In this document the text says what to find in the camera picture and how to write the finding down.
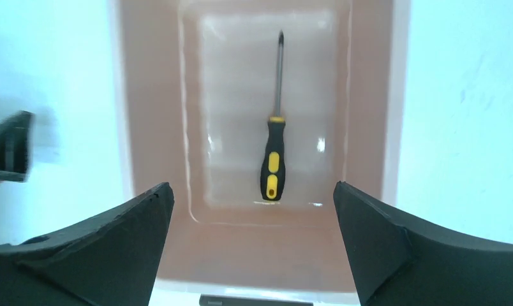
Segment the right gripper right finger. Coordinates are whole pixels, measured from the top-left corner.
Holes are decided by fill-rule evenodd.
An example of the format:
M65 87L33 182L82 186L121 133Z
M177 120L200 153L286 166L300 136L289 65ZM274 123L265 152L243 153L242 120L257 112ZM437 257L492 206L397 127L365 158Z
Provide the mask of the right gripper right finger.
M361 305L513 305L513 244L444 228L346 182L333 200Z

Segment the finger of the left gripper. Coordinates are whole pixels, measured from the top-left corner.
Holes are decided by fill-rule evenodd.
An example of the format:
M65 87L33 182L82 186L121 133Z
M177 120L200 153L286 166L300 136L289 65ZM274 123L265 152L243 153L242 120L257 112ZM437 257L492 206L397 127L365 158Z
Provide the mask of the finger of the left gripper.
M33 119L33 113L19 111L0 122L0 183L26 181Z

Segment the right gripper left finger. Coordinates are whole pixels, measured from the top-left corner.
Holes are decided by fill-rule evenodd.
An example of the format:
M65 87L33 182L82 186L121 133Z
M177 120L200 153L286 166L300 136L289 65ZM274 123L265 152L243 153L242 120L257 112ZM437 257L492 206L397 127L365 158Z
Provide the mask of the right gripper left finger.
M148 305L173 207L164 182L66 228L0 245L0 305Z

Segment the black yellow screwdriver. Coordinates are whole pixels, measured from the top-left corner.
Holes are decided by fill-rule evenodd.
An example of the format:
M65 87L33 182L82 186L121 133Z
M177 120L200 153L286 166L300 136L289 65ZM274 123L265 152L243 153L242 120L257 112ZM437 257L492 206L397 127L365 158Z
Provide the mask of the black yellow screwdriver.
M285 141L286 120L281 115L281 93L283 80L284 34L278 34L276 59L276 88L274 95L274 113L267 121L268 137L265 156L260 170L260 191L265 201L279 201L282 197L285 179Z

